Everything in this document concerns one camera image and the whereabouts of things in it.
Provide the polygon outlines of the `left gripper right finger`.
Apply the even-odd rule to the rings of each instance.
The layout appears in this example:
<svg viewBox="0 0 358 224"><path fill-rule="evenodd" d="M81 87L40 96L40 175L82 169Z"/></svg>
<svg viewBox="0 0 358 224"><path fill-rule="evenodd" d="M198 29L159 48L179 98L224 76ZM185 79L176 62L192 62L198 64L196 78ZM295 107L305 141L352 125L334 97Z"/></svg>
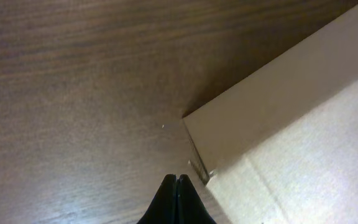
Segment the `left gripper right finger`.
<svg viewBox="0 0 358 224"><path fill-rule="evenodd" d="M178 180L177 209L179 224L216 224L186 174Z"/></svg>

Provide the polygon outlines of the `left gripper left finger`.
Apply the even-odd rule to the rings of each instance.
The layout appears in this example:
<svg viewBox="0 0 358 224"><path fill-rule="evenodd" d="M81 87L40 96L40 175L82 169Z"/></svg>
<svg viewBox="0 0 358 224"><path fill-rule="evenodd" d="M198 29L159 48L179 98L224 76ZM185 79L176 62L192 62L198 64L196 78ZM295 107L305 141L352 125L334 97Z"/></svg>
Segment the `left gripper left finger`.
<svg viewBox="0 0 358 224"><path fill-rule="evenodd" d="M138 224L174 224L177 204L177 177L167 174Z"/></svg>

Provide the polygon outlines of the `brown cardboard box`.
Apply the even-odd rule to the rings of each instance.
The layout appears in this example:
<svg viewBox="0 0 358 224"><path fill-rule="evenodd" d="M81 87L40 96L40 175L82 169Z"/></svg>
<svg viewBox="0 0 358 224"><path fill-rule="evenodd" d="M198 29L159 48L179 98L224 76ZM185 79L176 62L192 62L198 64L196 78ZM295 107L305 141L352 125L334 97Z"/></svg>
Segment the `brown cardboard box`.
<svg viewBox="0 0 358 224"><path fill-rule="evenodd" d="M232 223L358 223L358 5L184 119Z"/></svg>

